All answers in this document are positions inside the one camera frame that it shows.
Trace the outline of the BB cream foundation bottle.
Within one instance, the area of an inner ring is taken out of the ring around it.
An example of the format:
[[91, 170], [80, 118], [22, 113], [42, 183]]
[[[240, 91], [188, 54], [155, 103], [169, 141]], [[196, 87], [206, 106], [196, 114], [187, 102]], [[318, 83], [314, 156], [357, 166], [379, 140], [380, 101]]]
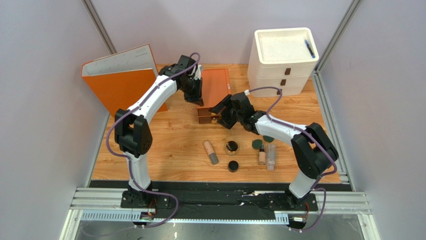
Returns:
[[266, 152], [265, 152], [265, 146], [263, 144], [260, 146], [258, 150], [257, 164], [260, 166], [266, 165]]

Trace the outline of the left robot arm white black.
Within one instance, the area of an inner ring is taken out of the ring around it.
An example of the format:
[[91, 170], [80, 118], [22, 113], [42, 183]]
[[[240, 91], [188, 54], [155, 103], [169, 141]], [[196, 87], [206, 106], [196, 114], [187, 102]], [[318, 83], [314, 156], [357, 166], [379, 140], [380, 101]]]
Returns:
[[119, 109], [115, 113], [113, 126], [107, 135], [114, 134], [114, 141], [121, 153], [111, 154], [126, 159], [129, 184], [123, 192], [122, 208], [148, 208], [154, 203], [158, 192], [152, 191], [151, 178], [148, 173], [147, 153], [153, 144], [150, 122], [155, 113], [174, 95], [182, 91], [184, 100], [203, 106], [202, 66], [192, 56], [182, 55], [178, 62], [163, 67], [148, 91], [128, 109]]

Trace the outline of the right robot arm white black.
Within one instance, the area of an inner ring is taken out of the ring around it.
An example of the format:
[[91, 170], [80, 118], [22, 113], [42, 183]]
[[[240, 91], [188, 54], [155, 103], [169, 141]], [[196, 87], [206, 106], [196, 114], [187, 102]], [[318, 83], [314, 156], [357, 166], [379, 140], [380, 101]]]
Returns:
[[266, 111], [256, 110], [248, 94], [248, 90], [229, 94], [209, 112], [219, 115], [218, 123], [226, 129], [240, 123], [248, 132], [292, 147], [299, 172], [285, 190], [284, 204], [295, 209], [327, 174], [327, 169], [336, 166], [338, 151], [320, 124], [300, 125], [280, 120]]

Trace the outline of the beige concealer tube grey cap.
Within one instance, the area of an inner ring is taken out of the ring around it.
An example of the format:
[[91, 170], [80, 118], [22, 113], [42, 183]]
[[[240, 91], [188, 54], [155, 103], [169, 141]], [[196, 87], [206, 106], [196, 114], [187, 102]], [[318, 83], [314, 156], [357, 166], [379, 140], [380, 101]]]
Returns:
[[208, 155], [210, 159], [211, 164], [217, 165], [219, 163], [219, 160], [211, 142], [206, 140], [202, 143], [202, 145], [206, 151], [206, 154]]

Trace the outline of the orange makeup drawer box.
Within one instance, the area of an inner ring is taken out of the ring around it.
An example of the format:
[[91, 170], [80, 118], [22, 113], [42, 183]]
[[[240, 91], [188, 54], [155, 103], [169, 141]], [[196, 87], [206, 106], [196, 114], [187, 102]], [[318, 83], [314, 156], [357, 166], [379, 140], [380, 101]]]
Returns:
[[209, 111], [232, 93], [227, 68], [206, 69], [201, 73], [203, 106], [197, 107], [198, 123], [216, 123], [221, 116]]

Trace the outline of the clear plastic bottle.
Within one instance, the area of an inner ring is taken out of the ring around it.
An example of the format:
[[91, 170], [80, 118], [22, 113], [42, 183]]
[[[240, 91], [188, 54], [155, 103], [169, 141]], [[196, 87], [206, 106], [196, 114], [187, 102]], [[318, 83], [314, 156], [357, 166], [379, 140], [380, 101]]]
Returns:
[[266, 148], [266, 168], [268, 171], [274, 171], [276, 166], [276, 146], [268, 144]]

